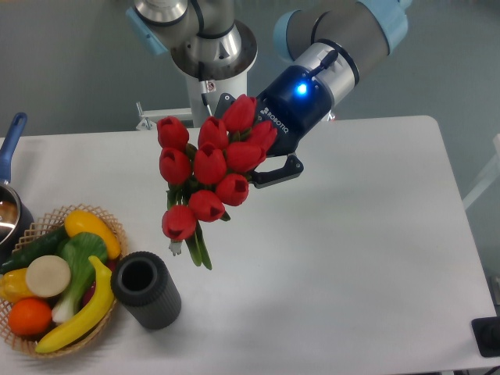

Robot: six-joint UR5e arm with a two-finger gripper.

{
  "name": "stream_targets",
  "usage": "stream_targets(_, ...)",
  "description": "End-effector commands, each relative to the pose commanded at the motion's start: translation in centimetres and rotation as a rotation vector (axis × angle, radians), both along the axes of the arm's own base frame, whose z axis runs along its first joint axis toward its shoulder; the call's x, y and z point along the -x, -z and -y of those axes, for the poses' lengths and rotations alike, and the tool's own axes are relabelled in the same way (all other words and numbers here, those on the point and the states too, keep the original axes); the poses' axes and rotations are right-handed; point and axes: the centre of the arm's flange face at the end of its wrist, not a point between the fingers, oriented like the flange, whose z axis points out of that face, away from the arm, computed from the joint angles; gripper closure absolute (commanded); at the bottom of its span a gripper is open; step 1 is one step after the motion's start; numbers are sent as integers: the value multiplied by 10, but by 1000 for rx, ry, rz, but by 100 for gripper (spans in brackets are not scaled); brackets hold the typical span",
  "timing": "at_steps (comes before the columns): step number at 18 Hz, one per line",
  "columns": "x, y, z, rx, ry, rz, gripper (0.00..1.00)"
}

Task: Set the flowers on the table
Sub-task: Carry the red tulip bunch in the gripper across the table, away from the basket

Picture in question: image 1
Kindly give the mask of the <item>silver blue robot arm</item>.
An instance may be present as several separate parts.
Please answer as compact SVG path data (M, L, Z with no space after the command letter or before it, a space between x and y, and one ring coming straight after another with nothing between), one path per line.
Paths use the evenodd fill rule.
M257 97L255 114L278 135L269 156L284 166L254 172L258 188L290 180L303 170L295 151L300 140L333 109L408 31L407 1L323 1L285 13L273 43L289 67ZM235 18L232 1L136 1L126 12L132 30L154 55L169 53L187 83L186 109L140 111L139 128L167 116L200 127L221 117L247 91L257 57L251 29Z

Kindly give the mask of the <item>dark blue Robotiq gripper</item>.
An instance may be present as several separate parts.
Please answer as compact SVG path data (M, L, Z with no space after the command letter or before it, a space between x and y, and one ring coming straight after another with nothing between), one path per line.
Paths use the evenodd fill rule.
M269 186L299 177L304 165L295 154L300 140L331 110L330 90L321 84L316 75L319 68L307 70L304 66L289 66L257 97L257 109L264 120L277 129L277 137L267 151L268 156L287 155L281 168L250 173L250 183L256 188ZM223 114L235 102L229 93L222 93L214 112Z

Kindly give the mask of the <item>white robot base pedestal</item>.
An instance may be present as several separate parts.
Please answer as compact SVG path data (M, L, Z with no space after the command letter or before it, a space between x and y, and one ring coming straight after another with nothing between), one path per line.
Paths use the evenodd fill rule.
M200 127L207 117L215 115L222 95L237 98L247 93L247 73L223 80L199 80L186 75L185 80L194 127Z

